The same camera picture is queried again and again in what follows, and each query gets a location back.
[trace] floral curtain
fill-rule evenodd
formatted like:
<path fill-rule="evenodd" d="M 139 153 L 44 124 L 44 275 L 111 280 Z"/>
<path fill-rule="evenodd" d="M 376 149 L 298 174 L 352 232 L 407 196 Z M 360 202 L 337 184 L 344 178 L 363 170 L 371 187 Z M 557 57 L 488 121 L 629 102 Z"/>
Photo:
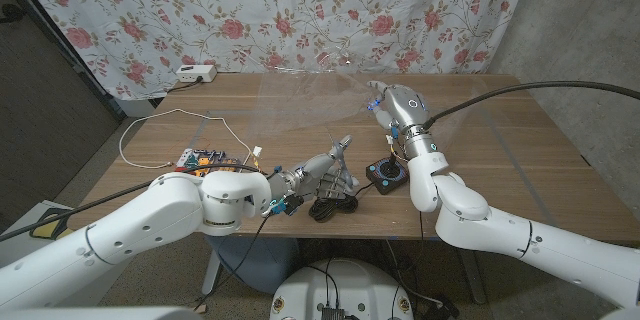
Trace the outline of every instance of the floral curtain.
<path fill-rule="evenodd" d="M 518 0 L 39 0 L 104 88 L 165 95 L 182 64 L 486 70 Z"/>

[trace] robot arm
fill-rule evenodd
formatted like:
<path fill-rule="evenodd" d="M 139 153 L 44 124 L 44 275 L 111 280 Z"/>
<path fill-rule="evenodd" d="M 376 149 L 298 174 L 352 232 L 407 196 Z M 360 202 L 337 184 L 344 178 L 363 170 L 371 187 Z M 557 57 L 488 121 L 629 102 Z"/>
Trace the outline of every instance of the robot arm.
<path fill-rule="evenodd" d="M 611 303 L 640 302 L 640 250 L 589 239 L 490 207 L 455 174 L 434 176 L 442 208 L 436 232 L 455 247 L 519 259 Z"/>
<path fill-rule="evenodd" d="M 333 165 L 344 159 L 342 150 L 350 141 L 347 136 L 328 154 L 270 179 L 227 171 L 205 177 L 164 174 L 111 214 L 0 269 L 0 312 L 55 306 L 136 254 L 194 232 L 229 235 L 240 228 L 242 217 L 266 216 L 276 212 L 274 205 L 291 215 L 302 200 L 290 199 L 300 199 L 301 193 L 312 197 L 307 193 L 323 191 L 325 176 L 345 173 L 344 166 Z"/>
<path fill-rule="evenodd" d="M 436 223 L 442 240 L 463 249 L 515 257 L 621 307 L 640 304 L 640 250 L 606 244 L 492 208 L 456 174 L 434 175 L 448 164 L 422 128 L 428 118 L 422 96 L 402 85 L 369 85 L 381 94 L 370 107 L 380 125 L 396 127 L 404 136 L 411 201 L 426 212 L 434 211 L 438 200 L 442 201 Z"/>

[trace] white plug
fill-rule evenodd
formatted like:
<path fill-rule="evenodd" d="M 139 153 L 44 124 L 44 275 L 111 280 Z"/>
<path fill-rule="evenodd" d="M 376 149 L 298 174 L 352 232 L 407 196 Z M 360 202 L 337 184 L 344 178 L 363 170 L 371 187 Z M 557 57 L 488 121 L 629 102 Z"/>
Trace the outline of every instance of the white plug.
<path fill-rule="evenodd" d="M 195 82 L 198 76 L 202 76 L 202 82 L 212 82 L 217 73 L 213 65 L 182 65 L 176 71 L 180 82 Z"/>

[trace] metallic robot hand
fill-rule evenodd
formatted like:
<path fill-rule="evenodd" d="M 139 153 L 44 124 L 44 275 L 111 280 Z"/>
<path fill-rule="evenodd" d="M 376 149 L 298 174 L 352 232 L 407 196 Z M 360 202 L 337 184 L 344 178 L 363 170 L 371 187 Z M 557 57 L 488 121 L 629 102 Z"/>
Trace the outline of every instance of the metallic robot hand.
<path fill-rule="evenodd" d="M 429 108 L 422 94 L 404 85 L 387 85 L 380 81 L 369 81 L 367 85 L 380 91 L 369 109 L 376 114 L 380 126 L 391 130 L 394 137 L 404 137 L 404 150 L 409 160 L 437 151 L 431 134 L 422 127 L 429 118 Z"/>

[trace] small screws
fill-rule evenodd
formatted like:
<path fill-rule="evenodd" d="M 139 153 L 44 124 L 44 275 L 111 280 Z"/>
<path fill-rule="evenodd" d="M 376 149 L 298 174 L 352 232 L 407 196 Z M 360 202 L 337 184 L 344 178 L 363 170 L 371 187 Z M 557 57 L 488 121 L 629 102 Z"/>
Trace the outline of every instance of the small screws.
<path fill-rule="evenodd" d="M 273 300 L 273 311 L 279 313 L 284 308 L 284 299 L 281 297 Z"/>
<path fill-rule="evenodd" d="M 405 313 L 409 311 L 409 309 L 411 309 L 409 300 L 405 298 L 400 298 L 400 300 L 398 301 L 398 306 L 400 307 L 400 310 L 402 310 L 402 312 L 405 312 Z"/>

